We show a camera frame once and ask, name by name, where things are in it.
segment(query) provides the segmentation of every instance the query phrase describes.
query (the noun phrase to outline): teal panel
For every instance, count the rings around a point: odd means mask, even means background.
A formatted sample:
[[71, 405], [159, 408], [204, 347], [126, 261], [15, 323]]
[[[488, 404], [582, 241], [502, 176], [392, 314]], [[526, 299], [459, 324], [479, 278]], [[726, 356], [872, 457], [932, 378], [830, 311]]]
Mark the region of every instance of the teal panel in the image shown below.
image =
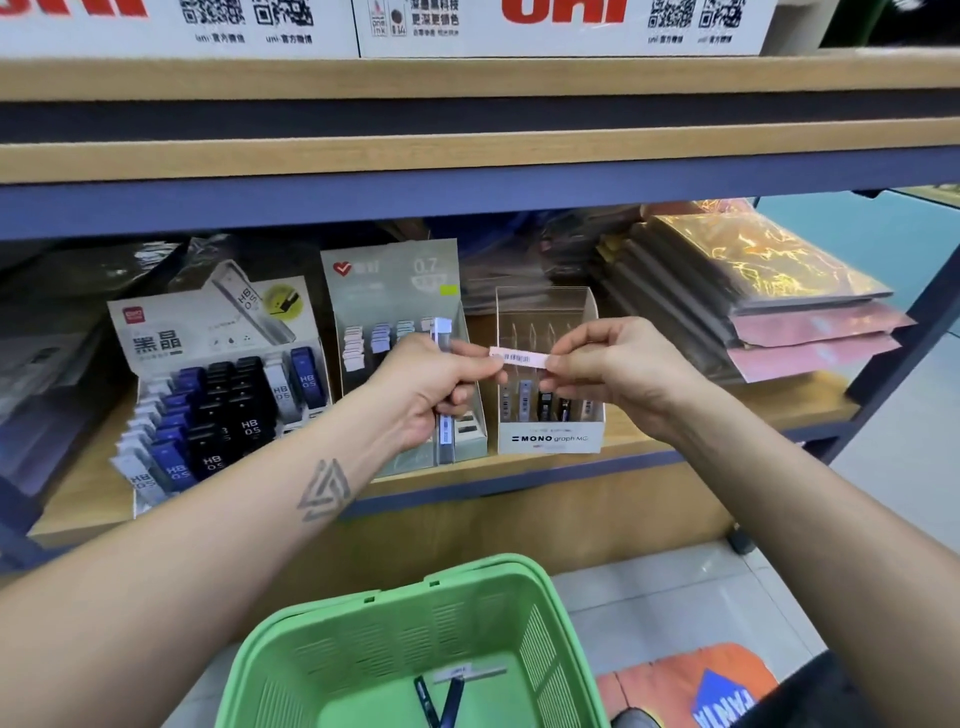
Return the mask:
[[[893, 288], [906, 310], [960, 245], [960, 209], [898, 192], [761, 198], [757, 209]], [[960, 335], [960, 322], [954, 328]]]

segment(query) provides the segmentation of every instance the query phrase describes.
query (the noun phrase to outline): forearm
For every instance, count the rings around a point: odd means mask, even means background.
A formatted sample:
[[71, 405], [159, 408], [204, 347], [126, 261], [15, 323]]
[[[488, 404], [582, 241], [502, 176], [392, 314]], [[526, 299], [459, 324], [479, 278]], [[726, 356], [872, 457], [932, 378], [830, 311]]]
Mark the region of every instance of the forearm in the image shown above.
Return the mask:
[[960, 560], [729, 394], [703, 394], [680, 410], [677, 448], [882, 714], [951, 723], [960, 715]]
[[162, 723], [286, 561], [396, 451], [397, 433], [376, 425], [390, 421], [382, 404], [363, 387], [0, 593], [4, 724]]

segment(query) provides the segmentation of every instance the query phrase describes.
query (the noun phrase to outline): shopping basket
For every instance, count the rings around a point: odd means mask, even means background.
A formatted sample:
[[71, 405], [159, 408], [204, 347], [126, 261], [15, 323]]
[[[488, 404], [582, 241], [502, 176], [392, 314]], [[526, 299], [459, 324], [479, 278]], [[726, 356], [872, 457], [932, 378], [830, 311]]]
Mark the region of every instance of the shopping basket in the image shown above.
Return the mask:
[[423, 675], [470, 664], [458, 728], [609, 726], [596, 684], [546, 572], [503, 554], [390, 590], [281, 610], [244, 641], [217, 728], [423, 728]]

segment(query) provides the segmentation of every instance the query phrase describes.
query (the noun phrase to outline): orange fabric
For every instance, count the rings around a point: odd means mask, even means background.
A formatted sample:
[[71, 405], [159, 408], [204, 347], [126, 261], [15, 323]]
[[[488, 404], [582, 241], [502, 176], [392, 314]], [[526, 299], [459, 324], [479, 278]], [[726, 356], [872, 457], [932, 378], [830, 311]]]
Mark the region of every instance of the orange fabric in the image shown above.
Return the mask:
[[625, 707], [640, 708], [664, 728], [700, 728], [691, 709], [705, 669], [742, 685], [757, 701], [777, 686], [760, 658], [733, 643], [611, 672], [597, 678], [597, 686], [611, 718]]

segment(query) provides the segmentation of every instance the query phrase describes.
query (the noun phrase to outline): tattoo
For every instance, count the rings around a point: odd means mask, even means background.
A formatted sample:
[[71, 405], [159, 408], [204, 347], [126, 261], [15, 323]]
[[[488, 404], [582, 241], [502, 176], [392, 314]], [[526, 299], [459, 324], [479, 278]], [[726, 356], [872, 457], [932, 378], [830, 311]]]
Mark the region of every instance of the tattoo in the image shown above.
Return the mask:
[[336, 458], [329, 464], [321, 460], [303, 491], [297, 510], [306, 511], [303, 522], [308, 523], [336, 513], [347, 504], [349, 498], [350, 486], [340, 463]]

